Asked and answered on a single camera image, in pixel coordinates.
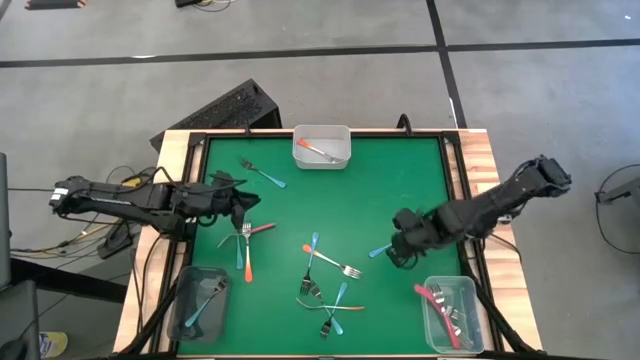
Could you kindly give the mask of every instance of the fork tines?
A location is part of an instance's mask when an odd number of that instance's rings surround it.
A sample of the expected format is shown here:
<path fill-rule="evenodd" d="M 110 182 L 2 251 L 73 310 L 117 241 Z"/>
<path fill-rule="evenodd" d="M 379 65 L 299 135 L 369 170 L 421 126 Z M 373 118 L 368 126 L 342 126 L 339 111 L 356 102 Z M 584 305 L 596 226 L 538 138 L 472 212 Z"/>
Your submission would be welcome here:
<path fill-rule="evenodd" d="M 311 287 L 311 276 L 309 276 L 309 270 L 307 274 L 302 278 L 302 284 L 300 285 L 300 295 L 307 296 L 309 294 L 309 288 Z"/>
<path fill-rule="evenodd" d="M 362 276 L 362 273 L 359 270 L 354 269 L 351 266 L 345 267 L 344 274 L 354 279 L 360 279 Z"/>
<path fill-rule="evenodd" d="M 253 164 L 251 163 L 251 161 L 243 158 L 242 156 L 240 156 L 240 164 L 244 167 L 246 167 L 247 169 L 251 169 L 251 167 L 253 166 Z"/>
<path fill-rule="evenodd" d="M 320 292 L 320 288 L 318 287 L 318 284 L 316 284 L 316 282 L 313 280 L 311 281 L 311 287 L 309 288 L 309 291 L 311 291 L 311 295 L 320 300 L 320 303 L 324 303 L 324 300 L 322 300 L 322 293 Z"/>
<path fill-rule="evenodd" d="M 329 331 L 331 331 L 331 317 L 329 317 L 329 320 L 325 321 L 324 324 L 322 324 L 322 329 L 320 329 L 320 336 L 323 339 L 326 339 L 327 336 L 329 336 Z"/>

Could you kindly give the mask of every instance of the floor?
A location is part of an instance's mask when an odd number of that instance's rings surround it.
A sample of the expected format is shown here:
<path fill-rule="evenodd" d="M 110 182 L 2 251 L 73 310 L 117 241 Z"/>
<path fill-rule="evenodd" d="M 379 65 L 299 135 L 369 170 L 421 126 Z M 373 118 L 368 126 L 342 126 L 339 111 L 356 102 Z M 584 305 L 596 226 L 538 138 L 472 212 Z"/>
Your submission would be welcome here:
<path fill-rule="evenodd" d="M 404 112 L 414 127 L 487 128 L 501 176 L 540 153 L 573 176 L 569 194 L 532 201 L 514 224 L 544 348 L 635 358 L 640 261 L 602 241 L 593 193 L 613 170 L 638 162 L 640 3 L 426 2 L 435 3 L 440 34 L 424 0 L 238 0 L 220 13 L 176 9 L 170 0 L 92 0 L 82 10 L 30 12 L 4 0 L 0 151 L 9 158 L 10 185 L 50 188 L 76 174 L 103 181 L 118 165 L 153 165 L 149 138 L 248 78 L 278 103 L 285 127 L 390 127 Z M 543 44 L 518 45 L 532 42 Z M 361 46 L 403 53 L 215 56 Z M 166 57 L 202 53 L 210 60 Z M 143 63 L 118 64 L 132 56 Z M 96 58 L 112 59 L 86 65 Z M 52 66 L 53 59 L 71 61 Z M 443 72 L 448 63 L 452 71 Z M 630 169 L 611 185 L 639 174 Z M 48 198 L 10 194 L 13 247 L 51 246 L 80 231 L 82 224 L 51 215 Z M 634 251 L 635 212 L 625 200 L 601 211 L 611 241 Z M 123 253 L 64 268 L 108 278 L 129 267 Z M 41 305 L 56 296 L 43 293 Z M 79 321 L 80 310 L 99 315 L 100 326 Z M 42 329 L 70 334 L 64 358 L 104 355 L 118 314 L 116 305 L 70 297 L 43 317 Z"/>

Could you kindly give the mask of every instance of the fork handle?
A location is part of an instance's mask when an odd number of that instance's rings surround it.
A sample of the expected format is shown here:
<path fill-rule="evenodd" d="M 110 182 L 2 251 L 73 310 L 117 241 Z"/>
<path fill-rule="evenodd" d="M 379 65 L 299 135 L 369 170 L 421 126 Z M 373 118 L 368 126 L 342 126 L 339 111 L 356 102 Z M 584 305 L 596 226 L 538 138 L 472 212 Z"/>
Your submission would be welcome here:
<path fill-rule="evenodd" d="M 244 267 L 244 281 L 253 281 L 253 273 L 251 272 L 251 260 L 249 258 L 249 238 L 247 238 L 247 265 Z"/>
<path fill-rule="evenodd" d="M 308 246 L 309 245 L 305 244 L 304 246 L 302 246 L 302 250 L 304 250 L 306 253 L 311 253 L 312 249 L 308 248 Z M 324 261 L 327 261 L 327 262 L 339 267 L 340 269 L 342 269 L 342 265 L 340 265 L 337 262 L 335 262 L 335 261 L 329 259 L 328 257 L 322 255 L 320 252 L 318 252 L 316 250 L 313 250 L 313 255 L 319 257 L 320 259 L 322 259 Z"/>
<path fill-rule="evenodd" d="M 329 309 L 327 308 L 324 308 L 324 309 L 327 311 L 327 315 L 329 315 L 329 318 L 331 319 L 331 325 L 333 325 L 333 328 L 336 329 L 336 334 L 342 335 L 344 331 L 342 330 L 342 326 L 338 324 L 338 320 L 336 320 L 336 318 L 333 316 L 331 311 L 329 311 Z"/>
<path fill-rule="evenodd" d="M 320 238 L 320 234 L 313 233 L 311 236 L 311 251 L 310 253 L 315 252 L 316 246 L 318 246 L 318 239 Z M 307 269 L 311 269 L 311 263 L 313 262 L 313 254 L 309 256 L 309 264 L 307 265 Z"/>
<path fill-rule="evenodd" d="M 242 249 L 240 248 L 240 236 L 236 235 L 236 269 L 242 270 L 244 265 L 242 264 Z"/>
<path fill-rule="evenodd" d="M 342 299 L 342 295 L 344 295 L 346 291 L 347 291 L 347 283 L 343 281 L 342 284 L 340 284 L 340 291 L 338 291 L 338 297 L 336 298 L 336 304 L 334 306 L 338 306 L 338 304 L 340 304 L 340 299 Z M 342 327 L 340 326 L 340 324 L 338 324 L 338 322 L 335 321 L 333 317 L 333 314 L 335 312 L 336 312 L 336 309 L 333 308 L 333 310 L 331 310 L 331 323 L 336 329 L 336 334 L 342 335 L 344 331 L 342 330 Z"/>
<path fill-rule="evenodd" d="M 262 170 L 258 170 L 258 173 L 259 173 L 260 175 L 262 175 L 262 176 L 266 177 L 267 179 L 271 180 L 271 182 L 272 182 L 272 183 L 274 183 L 274 184 L 278 185 L 278 186 L 280 187 L 280 189 L 284 189 L 284 188 L 286 188 L 286 187 L 287 187 L 287 184 L 286 184 L 286 183 L 284 183 L 283 181 L 280 181 L 280 180 L 278 180 L 278 179 L 274 178 L 273 176 L 269 176 L 269 175 L 265 174 L 265 172 L 264 172 L 264 171 L 262 171 Z"/>

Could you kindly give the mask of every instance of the wooden table edge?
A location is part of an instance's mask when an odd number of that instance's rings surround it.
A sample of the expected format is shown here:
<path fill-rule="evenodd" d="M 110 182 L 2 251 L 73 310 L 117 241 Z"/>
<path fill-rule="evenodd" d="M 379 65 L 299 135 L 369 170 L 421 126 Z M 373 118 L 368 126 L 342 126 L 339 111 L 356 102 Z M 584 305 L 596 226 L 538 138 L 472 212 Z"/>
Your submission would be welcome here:
<path fill-rule="evenodd" d="M 292 133 L 293 129 L 252 129 L 253 134 L 269 134 L 269 133 Z M 367 133 L 402 133 L 404 129 L 384 129 L 384 128 L 361 128 L 351 129 L 351 132 L 367 132 Z M 460 137 L 463 157 L 465 161 L 465 168 L 467 177 L 469 178 L 469 184 L 473 195 L 485 191 L 492 186 L 497 185 L 500 180 L 493 158 L 493 152 L 491 150 L 491 144 L 489 142 L 489 136 L 486 129 L 413 129 L 414 133 L 419 132 L 457 132 Z M 168 130 L 164 134 L 164 140 L 160 154 L 158 157 L 157 166 L 163 166 L 173 179 L 181 179 L 185 169 L 185 160 L 187 158 L 187 152 L 189 148 L 189 138 L 192 133 L 206 133 L 206 134 L 243 134 L 243 129 L 198 129 L 198 130 Z M 449 159 L 449 165 L 451 167 L 451 173 L 453 178 L 454 192 L 456 198 L 462 198 L 462 188 L 459 176 L 457 176 L 457 162 L 453 157 L 451 151 L 452 147 L 447 146 L 447 156 Z M 197 181 L 198 170 L 200 168 L 200 159 L 203 151 L 203 145 L 198 144 L 195 147 L 195 156 L 191 166 L 191 173 L 188 174 L 189 181 Z M 162 173 L 158 173 L 154 182 L 166 182 L 168 179 Z M 515 243 L 513 232 L 510 226 L 500 226 L 497 229 L 502 237 Z M 158 236 L 157 232 L 149 226 L 143 227 L 140 239 L 138 241 L 138 249 L 135 256 L 135 270 L 137 271 L 139 280 L 141 279 L 142 268 L 144 266 L 145 259 L 149 254 L 151 244 Z M 149 260 L 149 267 L 146 274 L 146 291 L 143 304 L 143 317 L 145 321 L 151 315 L 158 303 L 158 293 L 160 289 L 160 282 L 162 281 L 162 275 L 165 267 L 167 257 L 168 241 L 162 239 L 154 248 L 153 254 Z M 182 253 L 184 252 L 184 244 L 178 249 L 178 255 L 172 273 L 172 278 L 177 276 L 180 265 L 182 264 Z M 527 291 L 527 286 L 524 281 L 524 273 L 522 266 L 519 262 L 513 261 L 513 254 L 504 251 L 503 249 L 495 246 L 487 246 L 485 251 L 485 257 L 487 267 L 489 270 L 489 278 L 492 285 L 492 291 L 494 292 L 494 300 L 500 311 L 505 318 L 513 326 L 513 328 L 519 333 L 522 339 L 534 348 L 540 349 L 540 337 L 538 334 L 533 310 L 531 308 L 531 302 Z M 492 348 L 491 340 L 488 331 L 488 318 L 486 312 L 482 309 L 480 304 L 479 309 L 481 313 L 481 326 L 483 327 L 483 337 L 485 341 L 485 348 Z M 117 352 L 133 340 L 136 335 L 136 322 L 138 318 L 138 304 L 136 298 L 136 290 L 133 276 L 129 279 L 129 288 L 125 303 L 123 305 L 122 314 L 120 317 L 120 324 L 118 326 L 118 332 L 116 335 L 113 351 Z M 168 349 L 169 339 L 166 336 L 166 324 L 169 316 L 165 317 L 162 327 L 162 336 L 160 340 L 160 350 L 164 351 Z"/>

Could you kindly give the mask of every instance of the green table surface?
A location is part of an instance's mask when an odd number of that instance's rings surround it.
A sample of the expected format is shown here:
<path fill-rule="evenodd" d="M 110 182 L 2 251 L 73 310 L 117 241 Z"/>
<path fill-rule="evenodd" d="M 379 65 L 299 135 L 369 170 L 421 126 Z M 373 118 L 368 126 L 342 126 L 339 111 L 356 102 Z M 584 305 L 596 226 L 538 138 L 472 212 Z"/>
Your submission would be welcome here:
<path fill-rule="evenodd" d="M 459 275 L 455 247 L 431 251 L 413 270 L 397 269 L 385 254 L 369 251 L 387 244 L 394 232 L 391 219 L 408 207 L 430 210 L 447 201 L 437 139 L 352 139 L 346 169 L 301 170 L 291 156 L 291 139 L 214 139 L 206 173 L 222 170 L 247 179 L 242 191 L 262 202 L 249 211 L 254 226 L 277 226 L 251 237 L 253 282 L 236 269 L 235 240 L 216 248 L 233 232 L 220 218 L 196 236 L 194 266 L 221 267 L 232 279 L 225 334 L 214 344 L 181 342 L 180 355 L 384 355 L 433 354 L 425 341 L 420 298 L 414 284 L 432 275 Z M 238 156 L 287 183 L 280 189 L 255 172 L 245 170 Z M 315 258 L 311 277 L 326 302 L 333 304 L 340 284 L 348 289 L 341 305 L 365 306 L 364 311 L 337 311 L 344 334 L 320 337 L 327 320 L 323 310 L 297 304 L 309 255 L 302 250 L 320 234 L 317 250 L 362 271 L 355 280 Z M 303 300 L 318 305 L 308 295 Z"/>

